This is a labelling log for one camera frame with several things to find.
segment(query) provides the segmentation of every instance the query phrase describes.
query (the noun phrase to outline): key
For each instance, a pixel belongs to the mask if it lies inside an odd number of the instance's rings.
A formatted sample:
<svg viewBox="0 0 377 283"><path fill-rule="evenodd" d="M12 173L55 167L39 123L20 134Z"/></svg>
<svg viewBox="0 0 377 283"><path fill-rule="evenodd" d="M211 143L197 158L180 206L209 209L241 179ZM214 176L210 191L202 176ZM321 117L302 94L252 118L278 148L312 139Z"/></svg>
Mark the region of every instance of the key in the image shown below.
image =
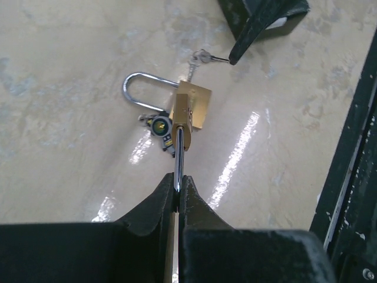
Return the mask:
<svg viewBox="0 0 377 283"><path fill-rule="evenodd" d="M226 62L226 63L229 63L228 59L213 56L208 51L206 51L204 49L202 49L200 51L199 59L203 63L209 63L209 62Z"/></svg>
<svg viewBox="0 0 377 283"><path fill-rule="evenodd" d="M194 52L194 54L191 56L190 60L188 61L188 63L190 64L190 69L188 70L187 81L189 83L193 79L193 75L194 75L194 71L196 67L199 66L199 58L196 54L197 54L197 51Z"/></svg>

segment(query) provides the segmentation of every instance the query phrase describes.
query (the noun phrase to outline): metal bar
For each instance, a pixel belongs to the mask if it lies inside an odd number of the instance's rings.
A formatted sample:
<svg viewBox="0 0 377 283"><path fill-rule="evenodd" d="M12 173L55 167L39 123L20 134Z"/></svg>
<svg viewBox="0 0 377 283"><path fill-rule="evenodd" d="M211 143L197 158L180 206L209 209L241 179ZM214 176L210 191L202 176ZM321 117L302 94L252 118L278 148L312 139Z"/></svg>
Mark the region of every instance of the metal bar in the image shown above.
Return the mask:
<svg viewBox="0 0 377 283"><path fill-rule="evenodd" d="M179 193L182 188L183 178L183 127L177 127L177 143L176 143L176 167L174 169L174 188Z"/></svg>
<svg viewBox="0 0 377 283"><path fill-rule="evenodd" d="M292 0L264 0L259 2L230 51L230 65L237 64L258 35L279 17L279 14L287 8L290 2Z"/></svg>
<svg viewBox="0 0 377 283"><path fill-rule="evenodd" d="M127 88L130 86L130 81L133 78L136 78L136 77L150 78L151 80L159 81L160 83L170 85L171 87L174 87L174 88L178 88L179 84L175 83L174 81L169 81L169 80L166 80L165 78L161 78L161 77L158 77L156 75L152 75L152 74L148 74L148 73L144 73L144 72L135 72L135 73L132 73L132 74L128 75L128 77L125 78L125 80L123 82L123 95L124 95L125 99L127 99L128 101L130 101L130 102L132 102L134 104L137 104L139 106L143 106L145 108L148 108L150 110L157 111L157 112L162 112L162 111L170 112L170 111L165 110L163 108L160 108L160 107L154 106L152 104L148 104L148 103L142 102L140 100L137 100L137 99L133 98L130 95L130 93L128 92Z"/></svg>

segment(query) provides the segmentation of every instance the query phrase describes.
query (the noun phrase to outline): brass padlock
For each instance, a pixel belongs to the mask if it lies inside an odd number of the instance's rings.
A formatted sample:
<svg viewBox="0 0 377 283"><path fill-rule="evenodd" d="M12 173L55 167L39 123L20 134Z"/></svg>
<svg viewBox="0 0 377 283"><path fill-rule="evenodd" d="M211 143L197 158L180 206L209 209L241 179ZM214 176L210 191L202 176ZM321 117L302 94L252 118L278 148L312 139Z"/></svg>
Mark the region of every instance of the brass padlock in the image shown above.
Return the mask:
<svg viewBox="0 0 377 283"><path fill-rule="evenodd" d="M211 93L212 93L211 90L208 90L204 87L199 87L198 85L188 83L186 81L180 81L179 83L175 83L174 81L169 81L169 80L166 80L164 78L158 77L156 75L152 75L152 74L148 74L148 73L144 73L144 72L132 73L127 78L125 78L125 80L123 82L123 94L124 94L124 97L128 101L130 101L134 104L137 104L139 106L143 106L145 108L148 108L150 110L154 110L154 111L157 111L157 112L165 111L167 113L170 113L169 118L172 119L172 120L174 120L174 106L173 106L173 109L171 109L171 111L168 111L168 110L165 110L161 107L157 107L157 106L142 102L140 100L137 100L130 95L127 88L130 85L130 81L133 78L136 78L136 77L145 77L145 78L149 78L149 79L154 80L154 81L161 82L163 84L170 85L170 86L177 89L176 92L175 92L175 95L177 93L179 93L179 94L186 93L189 97L189 107L190 107L190 110L192 112L191 125L195 128L198 128L198 129L203 128L203 124L204 124L204 121L205 121L206 116L207 116L207 110L208 110L209 101L210 101L210 97L211 97Z"/></svg>

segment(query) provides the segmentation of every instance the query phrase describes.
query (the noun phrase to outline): white floor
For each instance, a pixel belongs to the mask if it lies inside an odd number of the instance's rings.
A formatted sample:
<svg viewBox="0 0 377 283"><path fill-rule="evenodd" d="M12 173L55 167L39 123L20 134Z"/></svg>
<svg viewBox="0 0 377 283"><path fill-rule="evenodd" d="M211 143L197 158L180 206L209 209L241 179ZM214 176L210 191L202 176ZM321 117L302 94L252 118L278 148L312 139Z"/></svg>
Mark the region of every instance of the white floor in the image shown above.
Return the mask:
<svg viewBox="0 0 377 283"><path fill-rule="evenodd" d="M310 226L377 23L375 0L310 1L292 34L234 67L202 65L213 91L184 172L229 224ZM148 196L174 159L127 103L123 79L184 80L190 54L227 57L216 0L2 0L0 222L109 221ZM132 84L167 107L171 90Z"/></svg>

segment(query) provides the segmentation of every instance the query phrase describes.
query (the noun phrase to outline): screw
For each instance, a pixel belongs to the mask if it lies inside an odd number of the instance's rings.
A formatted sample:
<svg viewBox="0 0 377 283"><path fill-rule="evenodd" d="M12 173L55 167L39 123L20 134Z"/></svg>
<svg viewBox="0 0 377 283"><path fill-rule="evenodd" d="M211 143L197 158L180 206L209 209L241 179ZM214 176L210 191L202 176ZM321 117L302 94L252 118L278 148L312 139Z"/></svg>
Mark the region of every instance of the screw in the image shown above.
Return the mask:
<svg viewBox="0 0 377 283"><path fill-rule="evenodd" d="M372 271L370 271L369 269L364 268L364 270L363 270L363 277L366 280L374 280L375 279L375 274Z"/></svg>

